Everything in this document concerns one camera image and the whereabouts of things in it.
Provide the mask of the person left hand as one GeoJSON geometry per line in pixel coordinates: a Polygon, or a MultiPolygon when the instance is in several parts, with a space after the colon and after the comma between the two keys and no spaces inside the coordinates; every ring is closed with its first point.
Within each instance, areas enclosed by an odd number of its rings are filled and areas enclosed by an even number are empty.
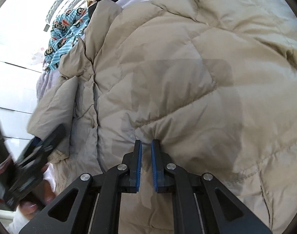
{"type": "Polygon", "coordinates": [[[43,180],[36,187],[36,192],[40,193],[40,197],[36,197],[34,193],[28,194],[19,202],[18,209],[22,215],[31,220],[41,209],[50,204],[55,199],[55,181],[53,177],[52,164],[47,163],[41,170],[43,172],[43,180]]]}

